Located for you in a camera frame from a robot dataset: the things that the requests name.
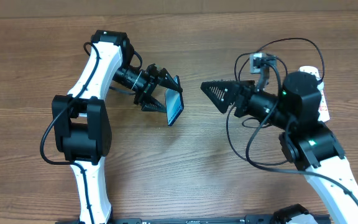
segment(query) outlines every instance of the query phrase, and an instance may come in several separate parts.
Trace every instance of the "robotic arm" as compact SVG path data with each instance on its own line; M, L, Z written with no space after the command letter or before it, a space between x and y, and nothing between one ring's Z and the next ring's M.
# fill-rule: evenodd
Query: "robotic arm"
M142 111L174 114L176 118L181 112L170 111L172 107L167 110L151 95L160 85L175 92L171 95L176 94L180 96L177 100L181 100L182 88L175 81L178 78L174 80L165 68L155 64L146 70L131 66L135 51L126 33L98 30L91 38L91 45L88 63L76 85L66 96L57 95L52 101L56 146L74 171L80 195L80 218L70 223L112 222L112 206L104 177L104 162L112 135L104 99L111 82L114 80L133 90L134 103L141 105ZM74 123L79 116L87 117L87 124ZM45 157L43 144L41 155Z
M328 120L329 116L319 113L320 103L325 104L325 100L321 101L320 90L323 83L315 77L319 77L317 69L304 71L301 68L303 72L288 74L282 84L282 91L276 96L264 91L269 79L269 68L277 72L275 57L263 53L251 54L250 64L251 73L260 74L258 84L255 85L254 81L204 82L201 85L202 91L221 113L225 113L229 105L234 104L234 115L239 118L251 115L262 121L269 116L268 123L285 130L279 136L285 157L302 172L298 174L305 175L323 200L334 222L358 223L358 201L351 198L352 194L358 199L358 185L343 148L322 122ZM344 194L344 190L337 184L321 176L306 175L307 172L336 180L350 194Z

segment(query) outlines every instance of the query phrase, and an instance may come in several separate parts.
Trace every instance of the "small light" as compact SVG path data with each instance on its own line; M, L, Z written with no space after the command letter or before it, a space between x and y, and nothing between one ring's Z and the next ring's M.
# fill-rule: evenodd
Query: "small light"
M309 140L309 144L310 144L310 146L314 146L317 143L314 140Z

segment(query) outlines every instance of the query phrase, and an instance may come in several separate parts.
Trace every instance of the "white arm segment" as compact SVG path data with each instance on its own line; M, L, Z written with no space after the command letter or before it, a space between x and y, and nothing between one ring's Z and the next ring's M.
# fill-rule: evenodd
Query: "white arm segment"
M96 96L98 99L104 100L114 74L122 65L122 52L120 46L116 46L109 42L98 42L95 43L94 46L99 51L99 65L87 87L87 90L82 94L82 96L80 96L80 98L90 99L92 96ZM92 48L91 56L89 56L88 63L86 64L80 79L67 93L67 95L72 94L74 97L81 91L83 85L91 75L95 63L96 52Z
M323 174L330 177L351 192L358 199L358 185L354 180L349 161L338 156L320 161L321 167L315 169L312 166L306 171ZM337 185L320 177L306 175L306 180L315 189L321 197L334 223L357 223L358 224L358 206L350 196L345 195L344 191Z
M91 204L93 220L95 223L107 223L111 213L111 204L107 197L106 179L104 178L104 160L105 157L100 158L99 163L96 166L93 166L91 162L75 161L85 170L86 181L88 183L89 202ZM80 195L80 221L90 224L91 218L90 212L87 209L84 179L81 170L74 165L71 165L71 168L74 171L78 193Z

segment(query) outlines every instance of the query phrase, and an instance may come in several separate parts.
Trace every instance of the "background wall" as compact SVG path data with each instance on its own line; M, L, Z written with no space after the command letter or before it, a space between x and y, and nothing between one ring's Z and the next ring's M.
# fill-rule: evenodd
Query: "background wall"
M0 0L0 18L358 10L358 0Z

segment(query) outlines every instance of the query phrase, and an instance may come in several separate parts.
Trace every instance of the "wooden table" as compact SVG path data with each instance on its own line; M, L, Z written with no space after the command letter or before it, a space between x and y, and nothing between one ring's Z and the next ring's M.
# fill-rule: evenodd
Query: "wooden table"
M286 37L309 38L323 52L328 126L358 182L358 11L1 19L0 223L52 223L79 215L71 169L45 163L39 142L51 122L52 98L77 81L88 60L82 45L96 29L127 32L144 65L157 63L179 75L184 91L185 110L171 128L164 114L141 112L133 96L108 93L113 137L105 169L116 218L243 216L294 203L327 212L305 178L264 172L236 157L226 138L226 115L200 90L202 81L233 79L239 54ZM283 42L267 51L290 71L321 68L306 42ZM243 78L257 79L248 72ZM155 96L163 100L163 93L161 88ZM231 118L230 130L243 153L253 130L241 121ZM283 160L280 132L261 131L252 157ZM53 134L46 153L63 159Z

